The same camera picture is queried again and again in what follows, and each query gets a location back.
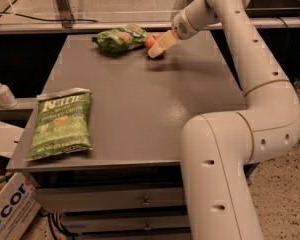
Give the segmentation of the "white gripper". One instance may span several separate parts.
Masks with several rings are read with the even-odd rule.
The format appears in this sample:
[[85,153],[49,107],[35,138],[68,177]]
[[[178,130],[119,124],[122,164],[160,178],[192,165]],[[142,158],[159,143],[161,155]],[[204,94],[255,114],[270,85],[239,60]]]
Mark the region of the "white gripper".
[[164,51],[175,45],[178,38],[180,40],[187,40],[198,33],[198,30],[191,24],[190,16],[191,14],[188,9],[181,10],[172,20],[172,30],[161,33],[162,36],[157,44]]

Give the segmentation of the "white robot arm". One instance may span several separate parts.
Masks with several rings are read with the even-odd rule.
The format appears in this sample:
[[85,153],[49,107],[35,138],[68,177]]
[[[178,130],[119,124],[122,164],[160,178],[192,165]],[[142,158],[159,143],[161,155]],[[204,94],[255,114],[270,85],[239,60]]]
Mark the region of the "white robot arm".
[[220,23],[246,101],[237,111],[189,120],[180,166],[192,240],[264,240],[244,173],[286,154],[300,139],[300,101],[245,12],[249,0],[194,0],[149,49],[155,58]]

